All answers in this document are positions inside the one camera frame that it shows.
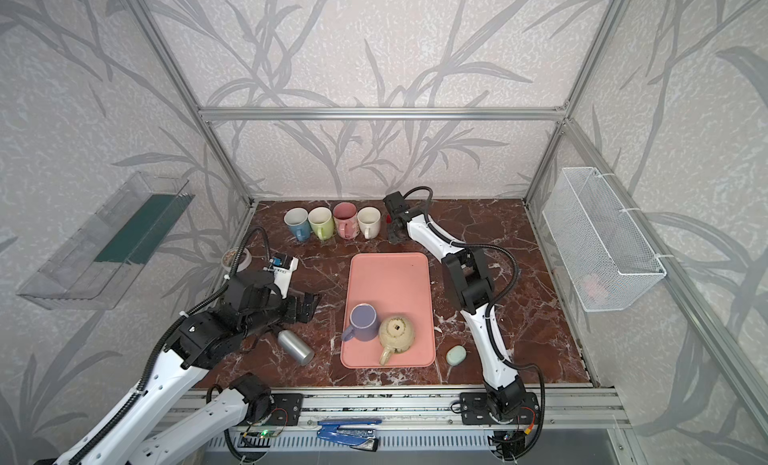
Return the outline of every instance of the cable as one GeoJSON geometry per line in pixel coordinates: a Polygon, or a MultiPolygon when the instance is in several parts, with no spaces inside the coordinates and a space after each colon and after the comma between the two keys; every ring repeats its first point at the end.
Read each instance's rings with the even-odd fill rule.
{"type": "Polygon", "coordinates": [[[280,429],[280,433],[276,433],[275,436],[280,435],[286,429],[286,426],[288,425],[288,412],[284,408],[276,408],[275,410],[273,410],[273,413],[277,412],[278,410],[282,410],[283,413],[286,415],[286,421],[283,423],[283,428],[280,429]]]}
{"type": "Polygon", "coordinates": [[[411,190],[408,190],[406,194],[403,195],[403,198],[409,196],[414,191],[427,191],[428,196],[426,200],[426,205],[424,208],[424,215],[425,215],[425,222],[427,224],[427,227],[429,230],[432,231],[435,235],[438,236],[441,240],[445,241],[447,244],[458,247],[460,249],[489,249],[489,250],[496,250],[501,251],[506,257],[509,259],[510,263],[512,263],[512,279],[507,283],[507,286],[502,289],[496,296],[490,299],[488,302],[488,306],[485,307],[485,329],[488,331],[488,339],[491,341],[491,347],[493,348],[494,354],[496,357],[507,367],[513,368],[515,370],[524,370],[526,368],[535,368],[537,374],[538,374],[538,383],[539,383],[539,393],[541,396],[541,403],[539,405],[539,408],[541,410],[541,414],[539,417],[538,426],[536,427],[536,432],[534,433],[533,438],[531,439],[531,442],[526,446],[526,448],[518,455],[518,458],[525,455],[528,451],[530,451],[533,448],[533,445],[536,444],[538,441],[538,438],[542,434],[542,426],[544,423],[544,404],[545,404],[545,396],[544,396],[544,374],[542,373],[542,369],[538,367],[536,364],[524,364],[524,365],[518,365],[512,363],[509,359],[507,359],[503,354],[502,351],[498,349],[498,345],[496,345],[495,337],[493,336],[493,329],[491,327],[491,310],[493,310],[493,307],[496,306],[496,304],[507,294],[512,290],[512,288],[517,284],[518,279],[520,278],[520,267],[518,265],[517,260],[515,260],[512,253],[510,253],[509,250],[504,249],[503,247],[498,247],[497,245],[492,245],[489,243],[464,243],[462,241],[452,240],[443,235],[432,223],[432,218],[429,216],[429,205],[432,202],[432,189],[426,186],[420,186],[412,188],[411,190]]]}
{"type": "MultiPolygon", "coordinates": [[[[250,240],[251,236],[256,231],[260,231],[263,239],[264,239],[264,249],[265,249],[265,256],[266,256],[266,262],[267,264],[270,263],[270,259],[272,258],[272,254],[270,253],[270,242],[269,239],[266,237],[266,231],[261,226],[253,227],[252,229],[248,230],[245,233],[245,236],[243,237],[243,240],[240,241],[240,246],[237,247],[237,252],[235,253],[235,256],[232,259],[232,265],[230,266],[230,273],[229,277],[232,278],[235,275],[237,275],[237,267],[240,265],[240,259],[243,257],[243,252],[245,250],[245,247],[250,240]]],[[[186,316],[182,315],[176,319],[176,321],[171,324],[168,329],[163,333],[163,335],[160,337],[158,342],[154,345],[154,348],[152,348],[152,351],[149,354],[149,358],[147,359],[147,363],[144,365],[144,370],[141,372],[141,378],[136,385],[136,390],[134,393],[130,395],[128,400],[123,403],[123,406],[120,407],[120,410],[116,412],[110,418],[109,422],[107,422],[99,432],[96,432],[96,434],[89,440],[83,447],[72,456],[71,459],[69,459],[69,462],[71,465],[80,465],[80,462],[82,461],[83,457],[85,457],[90,451],[96,447],[96,445],[101,442],[104,437],[106,437],[112,429],[114,429],[118,423],[120,423],[123,418],[130,412],[130,409],[133,408],[133,406],[138,402],[139,398],[144,396],[145,391],[147,390],[147,383],[149,383],[149,379],[152,376],[152,371],[154,370],[154,364],[158,360],[158,356],[160,355],[160,352],[163,350],[163,347],[165,346],[165,342],[168,341],[168,338],[176,331],[176,329],[184,322],[184,320],[187,319],[188,316],[196,314],[198,311],[202,310],[206,306],[210,305],[218,297],[221,295],[224,295],[224,292],[229,287],[229,280],[225,280],[224,283],[219,287],[218,290],[216,290],[213,294],[206,297],[203,301],[201,301],[199,304],[195,305],[191,309],[189,309],[186,313],[186,316]]]]}
{"type": "MultiPolygon", "coordinates": [[[[520,408],[524,408],[525,410],[527,410],[527,411],[530,411],[530,412],[531,412],[531,417],[532,417],[532,418],[531,418],[531,424],[530,424],[530,425],[528,425],[528,426],[525,428],[525,431],[524,431],[524,432],[525,432],[525,434],[526,434],[526,435],[528,435],[528,434],[531,432],[531,430],[533,430],[533,424],[534,424],[534,423],[536,423],[536,412],[534,412],[534,411],[533,411],[533,409],[532,409],[532,408],[530,408],[530,407],[520,407],[520,408]]],[[[519,429],[519,428],[520,428],[520,416],[518,416],[518,429],[519,429]]]]}

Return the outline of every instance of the brown marble surface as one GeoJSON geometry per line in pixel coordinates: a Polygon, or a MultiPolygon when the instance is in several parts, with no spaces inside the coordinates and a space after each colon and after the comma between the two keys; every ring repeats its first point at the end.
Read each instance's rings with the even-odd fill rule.
{"type": "MultiPolygon", "coordinates": [[[[275,342],[274,337],[261,337],[255,348],[247,353],[229,355],[198,383],[208,387],[219,383],[226,387],[245,372],[258,375],[272,387],[322,387],[349,385],[412,385],[482,383],[482,368],[469,328],[461,315],[443,296],[442,272],[437,260],[415,241],[391,245],[384,238],[382,226],[379,238],[366,241],[362,235],[353,241],[338,235],[321,243],[315,235],[299,243],[283,223],[283,215],[294,207],[311,210],[316,206],[333,208],[337,201],[262,201],[258,205],[254,224],[261,224],[270,237],[274,251],[300,259],[293,273],[291,288],[295,291],[323,293],[314,319],[309,324],[291,325],[315,351],[312,362],[299,366],[275,342]],[[346,286],[350,260],[358,253],[421,251],[429,257],[429,277],[432,282],[437,358],[430,367],[381,368],[351,370],[340,360],[341,332],[344,322],[346,286]],[[446,353],[455,345],[463,345],[467,358],[450,367],[446,353]]],[[[358,209],[377,207],[386,214],[381,201],[355,201],[358,209]]],[[[504,343],[512,352],[513,361],[538,364],[547,382],[589,382],[584,364],[568,329],[552,280],[536,245],[520,200],[439,200],[432,204],[430,215],[444,229],[467,242],[492,242],[512,251],[520,264],[522,277],[497,309],[499,327],[504,343]]],[[[255,237],[248,247],[254,260],[251,267],[264,266],[261,240],[255,237]]],[[[511,266],[495,251],[488,253],[488,265],[497,290],[504,287],[511,275],[511,266]]],[[[251,348],[254,338],[243,343],[251,348]]],[[[537,381],[535,374],[523,372],[526,383],[537,381]]]]}

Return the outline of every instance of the stapler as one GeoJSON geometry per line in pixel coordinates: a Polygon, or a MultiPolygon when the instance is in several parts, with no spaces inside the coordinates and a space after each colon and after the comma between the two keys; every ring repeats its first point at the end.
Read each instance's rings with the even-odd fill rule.
{"type": "Polygon", "coordinates": [[[376,430],[373,428],[345,428],[339,430],[339,427],[348,425],[378,425],[382,421],[379,419],[360,419],[360,420],[328,420],[318,422],[320,430],[317,431],[317,437],[341,445],[349,445],[350,448],[375,452],[379,448],[379,439],[376,438],[376,430]]]}

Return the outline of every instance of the wire basket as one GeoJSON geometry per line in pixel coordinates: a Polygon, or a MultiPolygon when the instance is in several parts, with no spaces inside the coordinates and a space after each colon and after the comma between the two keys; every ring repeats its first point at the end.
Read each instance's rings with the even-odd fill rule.
{"type": "Polygon", "coordinates": [[[596,168],[562,168],[542,214],[586,311],[624,310],[667,275],[596,168]]]}

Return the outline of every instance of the pink mug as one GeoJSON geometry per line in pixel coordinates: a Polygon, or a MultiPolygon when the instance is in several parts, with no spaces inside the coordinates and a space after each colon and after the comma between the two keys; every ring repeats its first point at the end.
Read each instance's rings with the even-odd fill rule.
{"type": "Polygon", "coordinates": [[[342,201],[333,207],[333,220],[336,222],[336,231],[342,239],[352,240],[360,233],[357,224],[357,208],[349,201],[342,201]]]}

